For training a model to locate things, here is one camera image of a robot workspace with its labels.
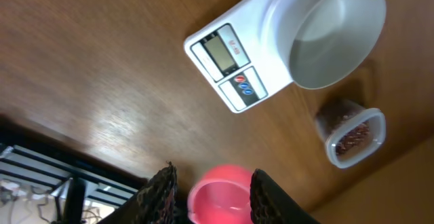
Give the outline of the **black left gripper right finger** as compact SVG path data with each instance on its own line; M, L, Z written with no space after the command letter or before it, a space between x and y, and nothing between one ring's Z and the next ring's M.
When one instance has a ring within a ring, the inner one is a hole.
M251 178L250 206L255 224L319 224L261 169Z

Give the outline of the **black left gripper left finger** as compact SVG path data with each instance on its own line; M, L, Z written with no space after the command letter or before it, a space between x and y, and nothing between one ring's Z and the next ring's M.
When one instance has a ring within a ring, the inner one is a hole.
M98 224L173 224L177 169L168 162L124 205Z

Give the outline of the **pink measuring scoop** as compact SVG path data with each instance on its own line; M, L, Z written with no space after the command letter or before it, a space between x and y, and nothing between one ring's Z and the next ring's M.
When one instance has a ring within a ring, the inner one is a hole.
M207 171L190 190L188 216L198 224L252 224L250 183L252 171L221 165Z

